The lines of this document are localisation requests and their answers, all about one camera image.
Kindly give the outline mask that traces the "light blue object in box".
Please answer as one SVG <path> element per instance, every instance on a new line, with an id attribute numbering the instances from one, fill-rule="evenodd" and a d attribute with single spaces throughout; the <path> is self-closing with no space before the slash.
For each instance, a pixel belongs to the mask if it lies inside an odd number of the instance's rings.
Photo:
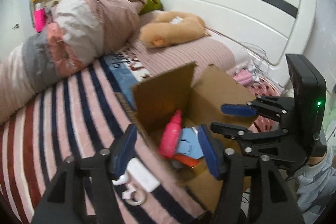
<path id="1" fill-rule="evenodd" d="M 181 131 L 181 135 L 177 144 L 176 153 L 200 159 L 203 157 L 203 152 L 198 141 L 196 129 L 185 127 Z"/>

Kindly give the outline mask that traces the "red orange object in box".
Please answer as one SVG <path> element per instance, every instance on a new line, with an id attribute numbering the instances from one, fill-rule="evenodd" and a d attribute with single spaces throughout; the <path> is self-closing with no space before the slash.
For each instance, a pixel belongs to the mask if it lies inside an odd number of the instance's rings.
<path id="1" fill-rule="evenodd" d="M 189 157 L 189 156 L 186 156 L 186 155 L 182 155 L 180 153 L 175 154 L 173 156 L 173 159 L 179 161 L 180 163 L 182 163 L 183 165 L 185 165 L 189 168 L 193 168 L 200 163 L 199 160 L 193 159 L 192 157 Z"/>

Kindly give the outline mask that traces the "white rectangular case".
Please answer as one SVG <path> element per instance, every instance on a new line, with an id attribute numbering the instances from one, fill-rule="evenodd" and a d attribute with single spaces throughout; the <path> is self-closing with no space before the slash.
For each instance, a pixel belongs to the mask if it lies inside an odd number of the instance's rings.
<path id="1" fill-rule="evenodd" d="M 132 178 L 148 193 L 160 186 L 159 180 L 147 169 L 139 158 L 132 158 L 127 165 L 127 171 Z"/>

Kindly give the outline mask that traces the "pink spray bottle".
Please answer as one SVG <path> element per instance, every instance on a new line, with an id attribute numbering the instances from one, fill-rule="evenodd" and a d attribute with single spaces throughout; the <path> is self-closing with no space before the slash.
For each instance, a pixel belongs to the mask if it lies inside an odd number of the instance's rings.
<path id="1" fill-rule="evenodd" d="M 166 159 L 171 159 L 181 134 L 182 111 L 177 110 L 166 125 L 160 141 L 158 152 Z"/>

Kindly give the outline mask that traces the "pink ribbed pillow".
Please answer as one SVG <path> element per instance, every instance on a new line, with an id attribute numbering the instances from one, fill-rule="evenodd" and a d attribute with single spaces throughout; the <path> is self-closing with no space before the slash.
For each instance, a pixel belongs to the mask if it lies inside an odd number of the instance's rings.
<path id="1" fill-rule="evenodd" d="M 197 64 L 193 76 L 195 82 L 208 65 L 213 64 L 233 76 L 252 61 L 252 57 L 244 47 L 226 38 L 218 41 L 215 35 L 167 48 L 147 48 L 139 39 L 139 31 L 160 13 L 152 11 L 140 16 L 139 25 L 129 38 L 129 49 L 152 76 L 195 62 Z"/>

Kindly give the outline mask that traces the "striped pink fleece blanket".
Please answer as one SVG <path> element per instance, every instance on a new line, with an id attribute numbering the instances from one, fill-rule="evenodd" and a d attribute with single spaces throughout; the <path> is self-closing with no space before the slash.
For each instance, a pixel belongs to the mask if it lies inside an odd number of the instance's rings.
<path id="1" fill-rule="evenodd" d="M 1 194 L 19 223 L 30 223 L 47 185 L 67 156 L 85 158 L 109 147 L 130 120 L 117 98 L 114 75 L 126 59 L 105 56 L 34 97 L 1 126 Z M 132 206 L 122 197 L 145 184 L 131 178 L 116 186 L 126 223 L 192 223 L 204 210 L 139 136 L 134 163 L 151 191 Z"/>

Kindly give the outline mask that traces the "brown cardboard box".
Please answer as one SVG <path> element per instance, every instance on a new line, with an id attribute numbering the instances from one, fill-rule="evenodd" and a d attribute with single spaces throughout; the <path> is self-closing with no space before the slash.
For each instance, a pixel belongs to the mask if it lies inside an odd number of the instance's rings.
<path id="1" fill-rule="evenodd" d="M 247 88 L 214 65 L 206 67 L 193 83 L 195 62 L 141 81 L 133 87 L 135 117 L 151 148 L 158 149 L 163 130 L 176 110 L 185 127 L 222 122 L 249 127 L 256 119 L 221 112 L 224 103 L 246 104 L 255 99 Z"/>

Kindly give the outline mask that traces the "orange plush toy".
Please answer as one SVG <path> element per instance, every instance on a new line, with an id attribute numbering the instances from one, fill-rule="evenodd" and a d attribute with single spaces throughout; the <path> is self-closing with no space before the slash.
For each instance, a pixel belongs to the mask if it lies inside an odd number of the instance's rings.
<path id="1" fill-rule="evenodd" d="M 162 11 L 151 23 L 141 27 L 139 40 L 148 48 L 163 48 L 207 36 L 202 18 L 187 12 Z"/>

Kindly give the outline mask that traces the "green plush toy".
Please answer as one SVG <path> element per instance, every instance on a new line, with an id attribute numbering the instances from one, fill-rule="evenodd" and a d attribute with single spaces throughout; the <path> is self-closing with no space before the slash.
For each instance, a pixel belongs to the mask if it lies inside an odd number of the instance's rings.
<path id="1" fill-rule="evenodd" d="M 139 12 L 139 15 L 147 14 L 155 10 L 163 10 L 163 5 L 160 0 L 147 0 L 147 3 L 144 5 L 142 10 Z"/>

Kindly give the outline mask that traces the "rolled pink grey duvet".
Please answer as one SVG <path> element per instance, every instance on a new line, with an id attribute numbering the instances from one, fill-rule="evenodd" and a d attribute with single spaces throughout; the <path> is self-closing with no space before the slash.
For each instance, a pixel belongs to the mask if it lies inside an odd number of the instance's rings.
<path id="1" fill-rule="evenodd" d="M 147 0 L 61 0 L 54 20 L 1 62 L 1 122 L 95 59 L 120 50 Z"/>

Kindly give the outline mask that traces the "pink gift bag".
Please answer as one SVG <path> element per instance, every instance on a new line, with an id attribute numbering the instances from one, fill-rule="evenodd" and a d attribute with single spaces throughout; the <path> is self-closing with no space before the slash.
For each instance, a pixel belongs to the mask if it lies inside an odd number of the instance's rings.
<path id="1" fill-rule="evenodd" d="M 42 3 L 35 5 L 34 24 L 36 32 L 41 32 L 46 25 L 46 12 Z"/>

